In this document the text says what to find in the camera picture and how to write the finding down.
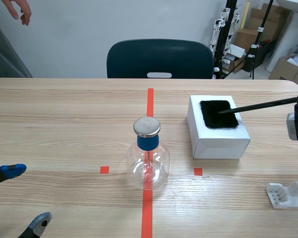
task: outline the metal stand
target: metal stand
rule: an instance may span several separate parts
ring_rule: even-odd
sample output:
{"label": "metal stand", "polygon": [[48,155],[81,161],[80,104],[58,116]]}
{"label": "metal stand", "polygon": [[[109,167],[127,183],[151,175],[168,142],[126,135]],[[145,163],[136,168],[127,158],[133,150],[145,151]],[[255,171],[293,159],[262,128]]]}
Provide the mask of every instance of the metal stand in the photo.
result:
{"label": "metal stand", "polygon": [[[250,73],[251,74],[250,77],[252,76],[252,79],[254,79],[254,65],[255,65],[255,57],[256,57],[256,54],[257,54],[257,51],[258,51],[258,48],[259,48],[258,44],[259,44],[262,32],[264,31],[264,26],[265,26],[268,14],[270,12],[270,9],[273,5],[273,2],[274,2],[274,0],[270,0],[267,11],[266,11],[266,14],[265,14],[265,17],[264,17],[264,20],[262,22],[262,25],[260,27],[258,27],[258,34],[257,34],[256,40],[255,40],[255,43],[252,45],[252,47],[250,48],[250,50],[248,51],[248,53],[245,57],[245,59],[252,58],[252,70],[251,70],[251,73]],[[241,63],[243,63],[245,61],[245,59],[243,61],[241,61],[237,66],[235,66],[234,69],[232,69],[228,74],[223,75],[221,78],[225,79],[227,76],[229,76],[237,67],[240,66]]]}
{"label": "metal stand", "polygon": [[228,20],[225,27],[222,27],[221,29],[219,39],[218,39],[218,44],[216,47],[216,52],[214,54],[214,58],[216,59],[214,66],[220,69],[219,72],[215,72],[217,79],[222,78],[222,74],[223,74],[222,58],[223,58],[223,53],[224,53],[225,45],[228,38],[229,29],[235,14],[236,4],[237,4],[237,0],[227,0],[226,2],[226,8],[229,8],[230,12],[229,12]]}

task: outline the clear glass bottle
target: clear glass bottle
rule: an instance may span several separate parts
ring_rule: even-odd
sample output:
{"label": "clear glass bottle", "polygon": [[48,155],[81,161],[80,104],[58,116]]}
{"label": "clear glass bottle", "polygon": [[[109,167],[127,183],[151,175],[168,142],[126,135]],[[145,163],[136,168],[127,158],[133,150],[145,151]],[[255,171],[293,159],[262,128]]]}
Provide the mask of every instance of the clear glass bottle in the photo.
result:
{"label": "clear glass bottle", "polygon": [[159,141],[160,122],[156,118],[139,118],[134,124],[137,142],[127,154],[127,175],[138,188],[151,190],[162,187],[170,173],[170,154]]}

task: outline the dark green chair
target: dark green chair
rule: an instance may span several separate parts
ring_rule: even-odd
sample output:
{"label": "dark green chair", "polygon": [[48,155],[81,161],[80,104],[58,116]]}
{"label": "dark green chair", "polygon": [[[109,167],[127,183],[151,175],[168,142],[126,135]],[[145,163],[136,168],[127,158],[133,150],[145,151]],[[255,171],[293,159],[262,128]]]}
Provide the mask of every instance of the dark green chair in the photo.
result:
{"label": "dark green chair", "polygon": [[148,78],[148,73],[171,78],[212,78],[214,58],[209,47],[182,40],[130,40],[115,44],[107,57],[108,78]]}

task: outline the human hand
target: human hand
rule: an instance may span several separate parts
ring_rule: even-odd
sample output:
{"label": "human hand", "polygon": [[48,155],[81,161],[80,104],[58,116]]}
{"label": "human hand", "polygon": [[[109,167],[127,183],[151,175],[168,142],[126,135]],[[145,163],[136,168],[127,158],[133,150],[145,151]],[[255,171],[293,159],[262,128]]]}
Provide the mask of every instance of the human hand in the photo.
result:
{"label": "human hand", "polygon": [[14,9],[11,1],[15,1],[16,4],[18,4],[21,8],[21,13],[23,13],[23,15],[20,17],[20,20],[22,21],[22,25],[29,25],[30,23],[30,17],[32,15],[31,12],[31,8],[30,5],[28,3],[27,0],[1,0],[3,2],[3,4],[6,6],[6,8],[8,9],[8,11],[10,12],[11,16],[17,20],[19,19],[19,15],[16,12],[16,10]]}

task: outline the floor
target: floor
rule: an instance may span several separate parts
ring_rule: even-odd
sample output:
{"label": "floor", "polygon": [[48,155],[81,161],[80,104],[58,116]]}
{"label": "floor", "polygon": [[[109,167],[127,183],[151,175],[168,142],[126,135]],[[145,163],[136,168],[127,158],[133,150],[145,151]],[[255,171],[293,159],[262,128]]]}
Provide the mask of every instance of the floor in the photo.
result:
{"label": "floor", "polygon": [[[267,62],[264,62],[261,66],[255,69],[254,79],[268,79],[270,73],[265,70]],[[249,77],[250,73],[244,71],[243,69],[237,73],[231,73],[226,79],[252,79]]]}

